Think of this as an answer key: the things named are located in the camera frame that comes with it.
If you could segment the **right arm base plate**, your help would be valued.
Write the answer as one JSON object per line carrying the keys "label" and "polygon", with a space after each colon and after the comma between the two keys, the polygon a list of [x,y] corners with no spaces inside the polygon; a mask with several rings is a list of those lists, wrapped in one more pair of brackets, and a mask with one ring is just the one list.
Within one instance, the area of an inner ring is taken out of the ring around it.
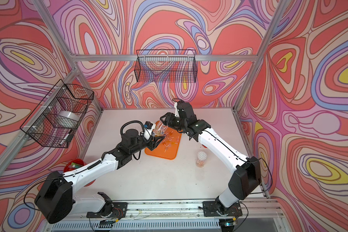
{"label": "right arm base plate", "polygon": [[239,218],[243,215],[241,206],[239,203],[234,203],[230,207],[223,206],[217,201],[203,201],[202,206],[199,207],[203,210],[205,217],[235,217]]}

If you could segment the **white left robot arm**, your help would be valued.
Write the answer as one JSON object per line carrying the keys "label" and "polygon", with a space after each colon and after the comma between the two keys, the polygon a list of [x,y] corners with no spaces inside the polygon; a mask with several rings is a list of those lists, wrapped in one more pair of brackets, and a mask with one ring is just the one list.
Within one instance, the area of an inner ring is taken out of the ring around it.
{"label": "white left robot arm", "polygon": [[96,161],[63,174],[49,174],[35,198],[35,205],[50,224],[78,213],[95,213],[103,218],[110,216],[114,205],[104,192],[98,192],[96,198],[84,199],[77,198],[76,193],[97,178],[122,168],[145,148],[154,150],[164,138],[148,132],[141,135],[136,129],[128,129],[121,135],[121,142]]}

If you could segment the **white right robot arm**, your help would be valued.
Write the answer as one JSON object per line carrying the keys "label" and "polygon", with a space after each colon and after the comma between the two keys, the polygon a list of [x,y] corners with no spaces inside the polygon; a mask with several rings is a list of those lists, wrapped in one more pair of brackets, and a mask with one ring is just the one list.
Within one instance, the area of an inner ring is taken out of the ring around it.
{"label": "white right robot arm", "polygon": [[209,123],[196,117],[190,103],[180,99],[173,101],[175,113],[166,113],[160,121],[209,149],[232,173],[227,188],[215,199],[217,207],[228,209],[244,200],[261,184],[260,160],[247,157],[224,141]]}

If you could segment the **white lid candy jar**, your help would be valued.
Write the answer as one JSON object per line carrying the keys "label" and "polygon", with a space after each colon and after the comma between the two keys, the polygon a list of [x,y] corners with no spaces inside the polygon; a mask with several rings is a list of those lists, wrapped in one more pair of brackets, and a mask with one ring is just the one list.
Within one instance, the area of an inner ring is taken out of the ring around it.
{"label": "white lid candy jar", "polygon": [[152,131],[154,137],[166,137],[168,132],[168,126],[164,125],[160,120],[156,122],[155,128]]}

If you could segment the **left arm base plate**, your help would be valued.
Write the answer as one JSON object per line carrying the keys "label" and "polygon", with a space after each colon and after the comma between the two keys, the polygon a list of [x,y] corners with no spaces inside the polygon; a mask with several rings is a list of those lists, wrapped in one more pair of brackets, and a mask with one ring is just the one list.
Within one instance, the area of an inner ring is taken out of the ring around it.
{"label": "left arm base plate", "polygon": [[99,212],[88,212],[87,218],[116,218],[121,219],[126,216],[127,202],[106,203]]}

